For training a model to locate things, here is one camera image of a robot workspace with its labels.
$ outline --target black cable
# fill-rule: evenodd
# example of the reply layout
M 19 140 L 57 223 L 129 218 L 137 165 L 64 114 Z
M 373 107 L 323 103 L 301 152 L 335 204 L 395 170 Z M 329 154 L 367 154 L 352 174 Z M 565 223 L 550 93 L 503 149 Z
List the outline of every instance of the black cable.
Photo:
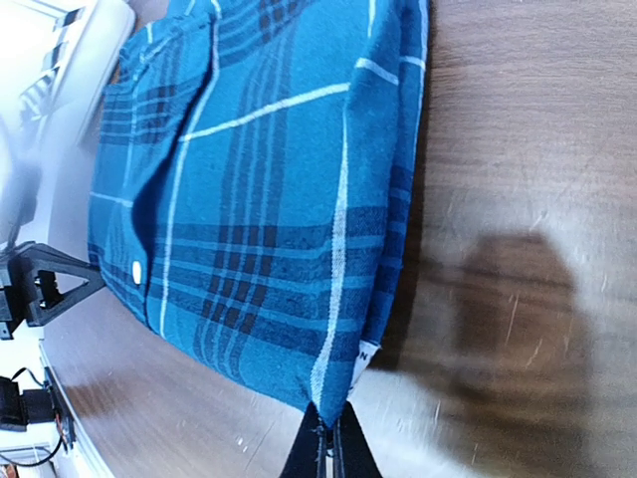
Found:
M 40 388 L 45 388 L 44 384 L 41 383 L 36 376 L 33 374 L 33 372 L 31 371 L 30 368 L 26 368 L 25 366 L 23 366 L 22 368 L 20 368 L 18 371 L 16 371 L 13 376 L 11 377 L 11 381 L 15 381 L 16 378 L 18 378 L 22 373 L 24 373 L 25 371 L 27 371 L 29 373 L 29 375 L 31 376 L 31 380 L 33 380 L 38 386 L 40 386 Z
M 13 466 L 22 466 L 24 468 L 35 468 L 37 466 L 44 465 L 45 463 L 48 463 L 49 461 L 51 461 L 53 459 L 53 457 L 56 456 L 56 453 L 58 453 L 58 451 L 60 451 L 60 448 L 62 447 L 62 443 L 64 443 L 64 440 L 62 439 L 62 435 L 60 435 L 60 439 L 58 440 L 58 444 L 53 449 L 53 451 L 51 453 L 49 453 L 48 456 L 46 456 L 45 458 L 43 458 L 40 461 L 36 461 L 35 463 L 18 463 L 17 461 L 13 461 L 11 458 L 3 455 L 2 453 L 0 453 L 0 458 L 2 458 L 4 461 L 6 461 L 7 463 L 9 463 L 10 465 L 13 465 Z

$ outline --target white stripe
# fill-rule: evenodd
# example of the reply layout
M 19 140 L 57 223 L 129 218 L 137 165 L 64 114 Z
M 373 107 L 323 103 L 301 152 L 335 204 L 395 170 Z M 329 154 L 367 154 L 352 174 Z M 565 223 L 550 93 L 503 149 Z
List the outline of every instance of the white stripe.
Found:
M 161 50 L 163 50 L 163 47 L 165 47 L 170 40 L 172 40 L 172 38 L 168 37 L 163 42 L 161 42 L 159 45 L 157 45 L 155 48 L 153 48 L 152 51 L 148 54 L 148 56 L 146 56 L 146 60 L 152 60 L 152 58 L 157 53 L 159 53 Z
M 329 317 L 327 335 L 320 349 L 317 361 L 312 367 L 310 378 L 312 401 L 320 412 L 322 391 L 325 386 L 325 375 L 329 366 L 329 357 L 336 337 L 336 326 L 340 314 L 342 286 L 345 279 L 345 262 L 347 248 L 347 182 L 349 176 L 349 159 L 347 157 L 347 121 L 343 111 L 342 118 L 342 159 L 340 161 L 340 178 L 338 194 L 334 210 L 334 222 L 331 229 L 331 291 L 329 293 Z
M 302 93 L 295 97 L 286 98 L 276 103 L 265 105 L 264 107 L 259 108 L 258 110 L 251 112 L 245 115 L 244 117 L 241 117 L 238 119 L 232 119 L 231 121 L 222 122 L 221 124 L 209 127 L 207 129 L 202 129 L 201 131 L 185 134 L 179 140 L 189 141 L 197 137 L 209 136 L 219 131 L 223 131 L 224 129 L 230 129 L 231 127 L 241 126 L 250 121 L 254 121 L 260 117 L 264 117 L 265 115 L 270 115 L 272 113 L 275 113 L 279 110 L 284 110 L 285 108 L 291 108 L 297 105 L 301 105 L 303 103 L 312 102 L 314 100 L 317 100 L 322 97 L 327 97 L 329 95 L 343 93 L 343 92 L 346 92 L 347 90 L 349 90 L 349 83 L 338 83 L 336 85 L 329 85 L 327 87 L 319 88 L 311 92 Z
M 186 12 L 184 13 L 184 15 L 190 15 L 190 12 L 192 12 L 192 9 L 195 6 L 195 1 L 196 0 L 190 0 L 190 3 L 188 4 L 188 8 L 186 8 Z
M 123 185 L 128 184 L 130 177 L 130 167 L 132 164 L 132 148 L 135 143 L 135 135 L 137 132 L 137 92 L 139 90 L 139 83 L 135 84 L 132 89 L 132 118 L 130 122 L 130 140 L 128 141 L 128 149 L 126 150 L 126 168 L 123 171 Z
M 371 37 L 371 30 L 376 19 L 376 0 L 369 0 L 369 25 L 367 26 L 367 37 Z
M 152 44 L 152 23 L 146 25 L 146 35 L 148 37 L 148 45 Z
M 214 27 L 213 27 L 213 38 L 212 38 L 212 79 L 210 83 L 206 87 L 206 91 L 204 92 L 195 112 L 192 116 L 192 120 L 190 121 L 190 125 L 188 126 L 189 133 L 197 127 L 199 123 L 199 119 L 203 114 L 203 110 L 206 108 L 208 100 L 210 99 L 210 95 L 212 95 L 215 86 L 217 85 L 217 81 L 219 80 L 219 55 L 217 53 L 217 49 L 219 47 L 219 22 L 221 21 L 221 6 L 219 5 L 218 0 L 211 0 L 212 4 L 217 11 L 217 18 L 214 19 Z M 163 262 L 163 292 L 161 297 L 161 312 L 159 314 L 159 334 L 165 338 L 164 335 L 164 327 L 166 324 L 166 311 L 168 309 L 168 276 L 170 274 L 170 258 L 172 255 L 172 232 L 175 225 L 175 211 L 177 209 L 177 198 L 179 197 L 179 186 L 181 185 L 181 175 L 183 174 L 183 166 L 186 160 L 186 155 L 188 154 L 188 146 L 190 145 L 190 140 L 186 140 L 183 146 L 181 147 L 181 151 L 179 151 L 179 156 L 177 157 L 177 169 L 175 171 L 175 179 L 172 183 L 172 194 L 170 196 L 170 204 L 168 206 L 168 225 L 166 228 L 166 244 L 164 246 L 164 262 Z
M 393 73 L 389 73 L 387 70 L 382 68 L 377 63 L 372 62 L 368 58 L 359 58 L 358 61 L 356 62 L 356 67 L 357 68 L 364 68 L 366 70 L 369 70 L 370 72 L 378 75 L 384 81 L 389 82 L 392 85 L 398 86 L 398 77 L 397 76 L 395 76 Z
M 108 196 L 106 194 L 99 194 L 98 192 L 92 192 L 92 191 L 91 191 L 91 196 L 96 197 L 97 199 L 104 199 L 106 201 L 116 202 L 117 204 L 121 204 L 123 207 L 127 207 L 127 208 L 132 207 L 132 201 L 129 201 L 127 199 L 121 199 L 120 197 Z
M 420 67 L 423 71 L 427 70 L 427 65 L 425 64 L 425 61 L 418 57 L 409 57 L 409 56 L 400 57 L 400 61 L 403 63 L 411 63 L 412 65 L 416 65 L 417 67 Z

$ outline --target wooden table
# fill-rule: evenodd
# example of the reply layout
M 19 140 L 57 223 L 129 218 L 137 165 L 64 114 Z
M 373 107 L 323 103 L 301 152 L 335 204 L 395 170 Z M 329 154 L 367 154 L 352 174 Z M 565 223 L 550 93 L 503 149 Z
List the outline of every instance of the wooden table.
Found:
M 433 2 L 406 267 L 353 400 L 386 477 L 637 475 L 635 25 L 632 0 Z M 84 254 L 73 207 L 53 245 Z M 300 414 L 107 291 L 45 348 L 115 476 L 278 475 Z

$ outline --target shirt pocket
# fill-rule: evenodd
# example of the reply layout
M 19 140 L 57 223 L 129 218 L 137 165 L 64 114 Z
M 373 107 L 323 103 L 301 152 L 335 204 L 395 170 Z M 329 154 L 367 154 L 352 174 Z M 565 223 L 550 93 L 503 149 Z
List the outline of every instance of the shirt pocket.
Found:
M 178 142 L 212 74 L 210 15 L 147 25 L 120 52 L 119 82 L 105 90 L 99 159 L 118 197 L 134 201 Z

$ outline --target folded shirt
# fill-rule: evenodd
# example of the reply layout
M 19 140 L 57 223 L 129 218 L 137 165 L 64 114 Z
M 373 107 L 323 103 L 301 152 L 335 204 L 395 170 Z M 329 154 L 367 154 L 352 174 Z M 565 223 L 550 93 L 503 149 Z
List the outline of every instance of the folded shirt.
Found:
M 427 31 L 426 0 L 173 1 L 105 92 L 89 252 L 108 287 L 334 423 L 402 267 Z

